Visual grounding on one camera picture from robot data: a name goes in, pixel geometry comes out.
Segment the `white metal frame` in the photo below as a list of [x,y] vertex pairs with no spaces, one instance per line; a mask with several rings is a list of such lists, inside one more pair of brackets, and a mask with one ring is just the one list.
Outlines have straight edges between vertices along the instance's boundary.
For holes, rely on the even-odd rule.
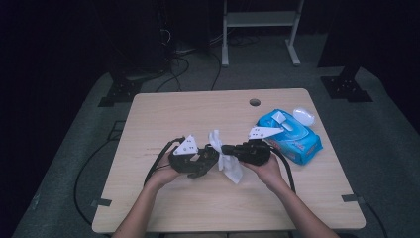
[[269,27],[288,26],[292,27],[290,38],[285,40],[293,65],[299,66],[300,60],[294,49],[293,43],[296,37],[304,0],[299,0],[296,11],[276,12],[231,12],[228,13],[228,0],[224,2],[223,14],[223,45],[222,66],[229,65],[228,56],[228,28],[230,27]]

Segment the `black cable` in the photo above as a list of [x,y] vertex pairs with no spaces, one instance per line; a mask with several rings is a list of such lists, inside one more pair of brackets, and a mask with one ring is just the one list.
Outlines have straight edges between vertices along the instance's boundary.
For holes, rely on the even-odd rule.
[[184,53],[180,53],[180,52],[175,52],[175,54],[174,54],[174,58],[180,58],[180,57],[185,57],[185,56],[187,56],[187,55],[191,55],[191,54],[193,54],[193,53],[196,53],[196,52],[198,52],[199,51],[199,49],[191,49],[191,50],[189,50],[189,51],[187,51],[187,52],[184,52]]
[[216,58],[217,63],[218,63],[218,65],[219,65],[219,70],[217,71],[216,78],[214,79],[214,81],[213,81],[213,85],[211,85],[211,88],[210,88],[210,91],[213,91],[214,86],[216,85],[216,81],[217,81],[217,79],[218,79],[218,78],[219,78],[219,76],[220,76],[220,71],[222,70],[222,63],[220,62],[220,60],[219,60],[219,58],[216,56],[216,54],[212,53],[211,55],[213,55],[213,57],[215,57],[215,58]]
[[156,90],[155,92],[158,92],[165,84],[167,84],[168,82],[170,82],[173,79],[176,79],[178,81],[178,77],[183,75],[188,69],[189,69],[189,62],[186,59],[183,58],[176,58],[178,60],[183,60],[186,63],[186,68],[178,75],[174,75],[173,77],[171,77],[170,79],[167,79],[165,82],[163,82]]
[[178,76],[176,76],[176,75],[173,73],[172,67],[170,68],[170,74],[172,74],[172,76],[173,76],[173,77],[175,78],[175,80],[176,80],[176,83],[178,84],[178,90],[177,90],[177,91],[182,91],[182,89],[181,89],[181,83],[179,82]]
[[236,47],[236,48],[244,48],[253,44],[256,44],[260,41],[259,36],[254,36],[256,39],[253,40],[252,37],[249,36],[235,36],[229,38],[228,44],[230,47]]
[[385,226],[383,225],[383,223],[380,220],[379,216],[377,215],[377,213],[374,211],[373,207],[371,207],[371,205],[368,202],[366,202],[365,204],[370,209],[371,213],[374,215],[374,217],[376,218],[377,222],[379,223],[380,229],[382,230],[382,233],[383,233],[383,237],[387,238],[388,235],[386,234]]
[[76,208],[76,210],[77,210],[77,212],[79,213],[79,215],[81,216],[81,218],[83,218],[83,220],[87,223],[87,224],[89,224],[90,226],[92,225],[92,222],[91,221],[89,221],[89,219],[87,219],[87,217],[83,214],[83,212],[81,211],[81,209],[80,209],[80,206],[78,205],[78,202],[77,202],[77,185],[78,185],[78,181],[79,181],[79,179],[80,179],[80,176],[81,176],[81,174],[82,174],[82,172],[84,171],[84,169],[86,168],[86,166],[89,164],[89,162],[92,160],[92,158],[100,151],[100,150],[102,150],[102,148],[104,148],[106,145],[108,145],[108,143],[109,142],[111,142],[111,141],[118,141],[118,140],[116,140],[117,138],[119,138],[121,136],[121,134],[118,134],[118,135],[116,135],[116,136],[114,136],[114,137],[112,137],[112,138],[109,138],[108,137],[108,139],[107,139],[107,141],[104,143],[104,144],[102,144],[98,149],[96,149],[89,157],[88,157],[88,159],[84,162],[84,164],[83,164],[83,166],[82,166],[82,168],[80,169],[80,171],[79,171],[79,173],[78,173],[78,175],[77,175],[77,178],[76,178],[76,181],[75,181],[75,183],[74,183],[74,187],[73,187],[73,202],[74,202],[74,206],[75,206],[75,208]]
[[293,175],[291,173],[291,169],[290,169],[290,164],[288,163],[287,159],[284,157],[284,155],[275,147],[271,147],[271,150],[280,157],[280,159],[283,161],[284,166],[286,167],[286,171],[287,171],[287,176],[289,179],[289,183],[290,183],[290,189],[296,193],[296,187],[294,186],[294,180],[293,180]]
[[155,160],[155,162],[152,164],[151,168],[149,169],[148,174],[146,175],[145,182],[143,183],[143,185],[145,185],[146,182],[148,182],[148,180],[151,178],[152,174],[158,169],[158,163],[160,162],[161,158],[163,158],[163,156],[167,152],[167,150],[169,150],[169,148],[172,146],[172,144],[174,142],[182,143],[184,140],[185,140],[184,137],[176,138],[176,139],[168,142],[166,144],[166,146],[164,146],[163,149],[161,149],[160,153],[157,155],[157,159]]

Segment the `metal stand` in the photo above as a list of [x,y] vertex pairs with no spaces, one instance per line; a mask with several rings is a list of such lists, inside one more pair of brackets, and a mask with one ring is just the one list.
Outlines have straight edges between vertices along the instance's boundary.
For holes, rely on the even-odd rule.
[[123,73],[123,68],[115,56],[110,55],[107,60],[112,86],[106,97],[102,97],[98,107],[112,107],[116,102],[132,102],[142,88],[142,81],[129,80]]
[[229,65],[228,56],[228,28],[230,27],[270,27],[288,26],[292,27],[290,39],[285,40],[290,53],[293,65],[299,66],[300,60],[294,49],[294,40],[299,25],[304,0],[299,1],[296,11],[277,12],[232,12],[228,13],[227,0],[224,2],[223,14],[223,45],[222,45],[222,66]]
[[332,99],[347,99],[349,102],[372,102],[368,93],[355,81],[359,64],[346,65],[339,76],[322,76],[321,80]]

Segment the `wooden table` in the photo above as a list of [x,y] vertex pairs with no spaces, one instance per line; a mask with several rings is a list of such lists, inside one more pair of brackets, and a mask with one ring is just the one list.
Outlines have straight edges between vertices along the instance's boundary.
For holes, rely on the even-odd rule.
[[[260,106],[252,106],[258,99]],[[208,134],[220,130],[224,144],[241,144],[258,119],[275,108],[289,113],[302,106],[316,115],[311,128],[324,149],[306,166],[290,162],[296,191],[308,207],[333,229],[359,229],[366,224],[359,205],[344,202],[353,194],[322,121],[305,89],[262,89],[145,93],[134,99],[103,199],[92,228],[114,232],[143,187],[146,174],[167,142],[194,135],[199,148]],[[280,166],[285,180],[286,171]],[[181,176],[157,195],[149,232],[262,231],[294,229],[284,207],[254,172],[244,168],[239,184],[214,166],[206,176]]]

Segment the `wet wipes package label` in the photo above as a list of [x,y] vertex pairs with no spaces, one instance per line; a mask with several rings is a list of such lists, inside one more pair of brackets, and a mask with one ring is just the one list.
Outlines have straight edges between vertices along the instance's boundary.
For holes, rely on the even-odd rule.
[[264,115],[258,126],[283,129],[265,140],[298,165],[305,165],[322,149],[320,137],[283,110]]

